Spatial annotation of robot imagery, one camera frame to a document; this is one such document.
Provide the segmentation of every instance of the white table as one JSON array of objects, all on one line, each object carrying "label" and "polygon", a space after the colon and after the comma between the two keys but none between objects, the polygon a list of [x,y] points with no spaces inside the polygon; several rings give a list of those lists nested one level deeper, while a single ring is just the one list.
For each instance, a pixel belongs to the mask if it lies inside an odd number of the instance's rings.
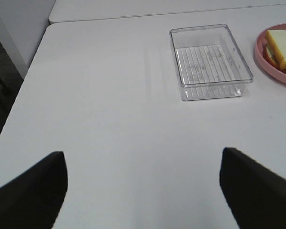
[{"label": "white table", "polygon": [[50,23],[286,4],[286,0],[56,0]]},{"label": "white table", "polygon": [[[56,229],[237,224],[219,186],[234,146],[286,178],[286,85],[253,59],[286,6],[50,26],[0,136],[0,186],[62,150]],[[181,100],[168,31],[226,23],[255,79],[243,97]]]}]

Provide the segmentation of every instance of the tabletop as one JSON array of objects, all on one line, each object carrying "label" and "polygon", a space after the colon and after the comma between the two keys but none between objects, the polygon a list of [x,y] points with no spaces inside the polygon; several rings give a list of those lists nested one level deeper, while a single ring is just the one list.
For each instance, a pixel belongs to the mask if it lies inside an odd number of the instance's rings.
[{"label": "tabletop", "polygon": [[[225,23],[254,81],[242,97],[181,100],[169,30]],[[286,85],[253,47],[286,5],[56,23],[0,135],[0,186],[63,151],[54,228],[236,229],[219,186],[236,147],[286,178]]]},{"label": "tabletop", "polygon": [[50,23],[286,4],[286,0],[56,0]]}]

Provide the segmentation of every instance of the clear plastic container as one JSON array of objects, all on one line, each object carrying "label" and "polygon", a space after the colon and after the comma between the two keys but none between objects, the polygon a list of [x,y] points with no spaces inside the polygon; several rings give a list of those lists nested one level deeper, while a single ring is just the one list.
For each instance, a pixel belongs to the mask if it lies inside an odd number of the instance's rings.
[{"label": "clear plastic container", "polygon": [[227,25],[170,31],[183,100],[242,96],[253,75]]}]

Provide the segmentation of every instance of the bread slice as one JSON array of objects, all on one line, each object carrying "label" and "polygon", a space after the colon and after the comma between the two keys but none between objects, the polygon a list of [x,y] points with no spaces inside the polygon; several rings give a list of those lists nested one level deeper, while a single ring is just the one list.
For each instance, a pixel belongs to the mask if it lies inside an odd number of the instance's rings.
[{"label": "bread slice", "polygon": [[[263,57],[265,58],[265,60],[269,64],[274,66],[276,69],[280,70],[280,66],[279,66],[278,62],[276,61],[276,58],[273,55],[273,51],[271,50],[271,48],[268,44],[264,48]],[[286,74],[286,69],[280,70],[280,71]]]},{"label": "bread slice", "polygon": [[267,30],[265,35],[280,69],[286,69],[286,30]]}]

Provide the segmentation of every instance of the pink plate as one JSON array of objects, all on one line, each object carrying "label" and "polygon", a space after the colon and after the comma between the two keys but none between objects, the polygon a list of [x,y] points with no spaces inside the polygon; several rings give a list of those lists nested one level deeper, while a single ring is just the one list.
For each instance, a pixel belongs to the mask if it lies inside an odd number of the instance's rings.
[{"label": "pink plate", "polygon": [[265,34],[267,30],[286,30],[286,24],[271,26],[265,29],[264,31],[262,31],[258,35],[256,42],[255,42],[255,46],[254,46],[254,54],[255,54],[256,60],[259,63],[259,65],[262,67],[262,69],[264,69],[272,77],[276,78],[277,80],[283,83],[286,83],[286,74],[279,71],[275,67],[273,67],[263,58],[263,50],[264,50],[264,47],[267,45],[267,41],[265,39]]}]

